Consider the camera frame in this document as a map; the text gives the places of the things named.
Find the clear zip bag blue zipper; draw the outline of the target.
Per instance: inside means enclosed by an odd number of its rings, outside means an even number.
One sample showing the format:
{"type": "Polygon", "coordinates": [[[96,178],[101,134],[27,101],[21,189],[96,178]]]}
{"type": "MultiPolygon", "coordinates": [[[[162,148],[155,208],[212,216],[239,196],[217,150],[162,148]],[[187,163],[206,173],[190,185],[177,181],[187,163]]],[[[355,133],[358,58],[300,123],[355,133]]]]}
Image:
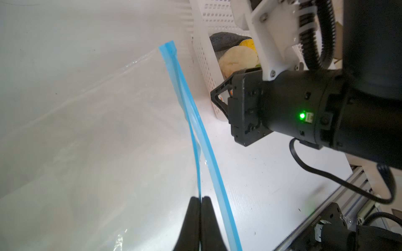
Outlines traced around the clear zip bag blue zipper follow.
{"type": "Polygon", "coordinates": [[[1,141],[1,250],[170,251],[212,206],[205,237],[242,249],[189,86],[194,53],[168,42],[1,141]]]}

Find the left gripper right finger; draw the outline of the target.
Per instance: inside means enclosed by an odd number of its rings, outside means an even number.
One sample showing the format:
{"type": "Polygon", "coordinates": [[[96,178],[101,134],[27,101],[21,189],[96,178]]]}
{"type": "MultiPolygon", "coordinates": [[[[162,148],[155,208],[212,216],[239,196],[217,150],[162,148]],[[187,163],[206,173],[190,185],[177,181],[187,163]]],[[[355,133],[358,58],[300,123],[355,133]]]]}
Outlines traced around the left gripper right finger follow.
{"type": "Polygon", "coordinates": [[[228,251],[222,238],[211,198],[201,202],[201,251],[228,251]]]}

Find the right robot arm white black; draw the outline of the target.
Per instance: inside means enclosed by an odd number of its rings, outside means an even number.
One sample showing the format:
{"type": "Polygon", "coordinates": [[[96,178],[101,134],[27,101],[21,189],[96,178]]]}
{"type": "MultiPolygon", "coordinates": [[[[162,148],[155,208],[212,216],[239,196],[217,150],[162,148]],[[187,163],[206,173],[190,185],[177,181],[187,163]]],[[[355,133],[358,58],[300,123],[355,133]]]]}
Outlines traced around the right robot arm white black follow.
{"type": "Polygon", "coordinates": [[[261,65],[211,91],[235,141],[272,132],[402,167],[402,3],[345,1],[342,67],[332,70],[331,1],[232,1],[261,65]]]}

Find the beige toy potato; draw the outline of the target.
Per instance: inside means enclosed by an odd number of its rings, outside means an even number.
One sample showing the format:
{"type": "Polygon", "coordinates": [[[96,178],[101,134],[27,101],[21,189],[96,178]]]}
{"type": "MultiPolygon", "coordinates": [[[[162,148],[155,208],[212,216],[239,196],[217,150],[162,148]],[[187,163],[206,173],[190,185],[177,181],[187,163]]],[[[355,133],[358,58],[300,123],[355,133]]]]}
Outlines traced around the beige toy potato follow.
{"type": "Polygon", "coordinates": [[[227,50],[218,60],[224,79],[236,71],[255,68],[260,63],[257,53],[245,46],[235,46],[227,50]]]}

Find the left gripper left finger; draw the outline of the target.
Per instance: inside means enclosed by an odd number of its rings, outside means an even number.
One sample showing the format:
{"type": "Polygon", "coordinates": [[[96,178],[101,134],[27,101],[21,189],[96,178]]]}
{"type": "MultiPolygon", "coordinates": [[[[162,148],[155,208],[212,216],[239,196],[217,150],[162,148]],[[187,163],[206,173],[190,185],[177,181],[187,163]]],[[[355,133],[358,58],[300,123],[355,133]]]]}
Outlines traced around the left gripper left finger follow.
{"type": "Polygon", "coordinates": [[[201,232],[201,202],[191,197],[178,241],[173,251],[199,251],[201,232]]]}

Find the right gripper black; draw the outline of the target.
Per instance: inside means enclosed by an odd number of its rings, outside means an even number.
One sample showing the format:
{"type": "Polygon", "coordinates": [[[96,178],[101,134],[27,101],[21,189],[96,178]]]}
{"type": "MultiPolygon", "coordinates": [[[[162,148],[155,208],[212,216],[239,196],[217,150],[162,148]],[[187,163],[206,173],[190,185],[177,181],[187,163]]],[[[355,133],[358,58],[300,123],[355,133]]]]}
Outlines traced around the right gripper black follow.
{"type": "Polygon", "coordinates": [[[229,76],[210,98],[243,146],[278,132],[333,147],[343,84],[340,70],[285,71],[273,81],[263,81],[262,70],[245,71],[229,76]],[[228,104],[219,97],[224,92],[228,104]]]}

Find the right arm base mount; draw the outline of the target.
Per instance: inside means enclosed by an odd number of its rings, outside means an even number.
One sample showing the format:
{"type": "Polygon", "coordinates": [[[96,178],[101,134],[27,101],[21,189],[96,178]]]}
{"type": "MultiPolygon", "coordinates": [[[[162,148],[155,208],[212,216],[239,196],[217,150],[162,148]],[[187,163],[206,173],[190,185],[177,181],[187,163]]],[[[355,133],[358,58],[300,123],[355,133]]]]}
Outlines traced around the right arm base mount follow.
{"type": "Polygon", "coordinates": [[[402,235],[375,227],[380,218],[399,225],[402,220],[393,214],[375,212],[355,230],[349,230],[336,203],[331,203],[290,245],[292,251],[400,251],[402,235]]]}

